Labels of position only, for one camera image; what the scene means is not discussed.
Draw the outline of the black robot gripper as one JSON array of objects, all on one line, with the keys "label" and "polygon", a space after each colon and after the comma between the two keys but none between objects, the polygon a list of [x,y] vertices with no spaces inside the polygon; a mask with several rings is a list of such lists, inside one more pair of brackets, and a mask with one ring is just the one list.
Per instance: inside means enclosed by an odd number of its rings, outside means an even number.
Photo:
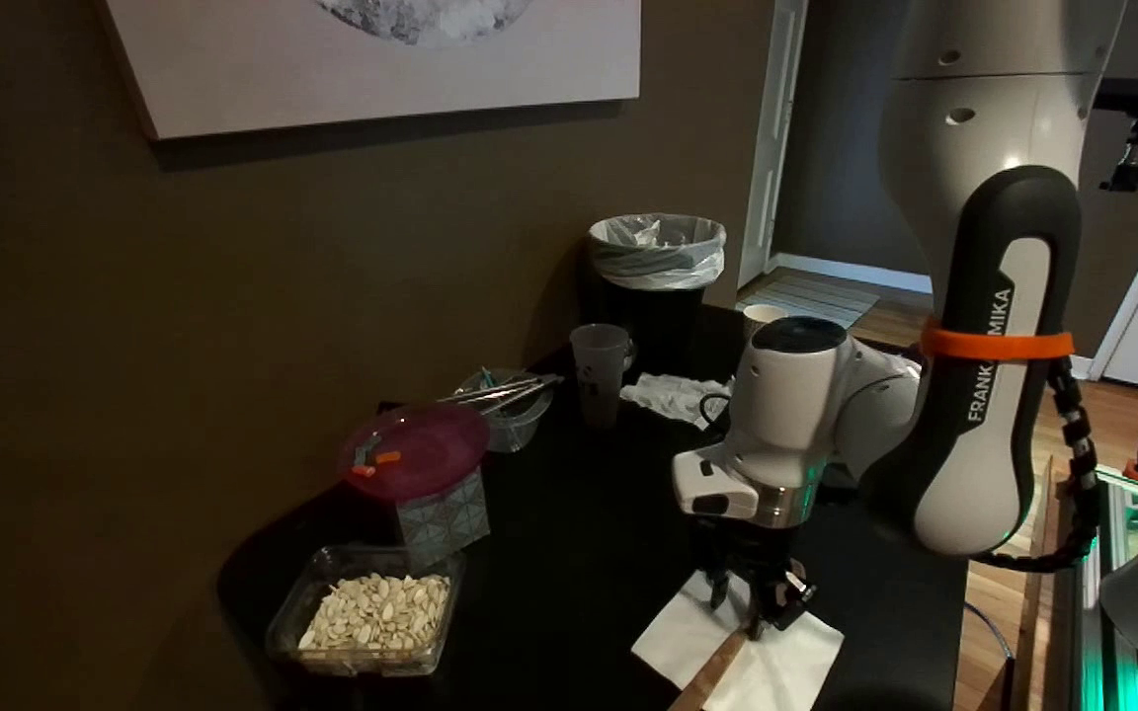
[{"label": "black robot gripper", "polygon": [[726,602],[731,579],[750,589],[746,638],[760,640],[766,623],[793,622],[817,584],[791,555],[791,531],[760,531],[750,522],[701,517],[696,522],[696,571],[709,579],[709,609]]}]

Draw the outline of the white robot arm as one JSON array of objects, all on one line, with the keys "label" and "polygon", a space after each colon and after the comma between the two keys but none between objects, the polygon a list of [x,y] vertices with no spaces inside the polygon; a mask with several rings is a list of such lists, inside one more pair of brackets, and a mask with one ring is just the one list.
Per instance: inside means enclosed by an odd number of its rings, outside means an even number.
[{"label": "white robot arm", "polygon": [[1033,510],[1033,430],[1055,413],[1071,492],[1094,442],[1071,376],[1084,144],[1129,0],[908,0],[882,101],[882,181],[924,265],[908,359],[821,316],[746,335],[726,430],[671,459],[710,602],[750,638],[805,614],[791,559],[821,477],[896,536],[997,567]]}]

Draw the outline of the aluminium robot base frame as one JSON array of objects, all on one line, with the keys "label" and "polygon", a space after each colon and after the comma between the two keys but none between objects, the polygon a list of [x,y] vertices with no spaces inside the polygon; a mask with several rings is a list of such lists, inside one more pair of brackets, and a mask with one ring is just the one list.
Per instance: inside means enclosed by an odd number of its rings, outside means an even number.
[{"label": "aluminium robot base frame", "polygon": [[1055,581],[1050,711],[1138,711],[1138,477],[1098,472],[1098,535]]}]

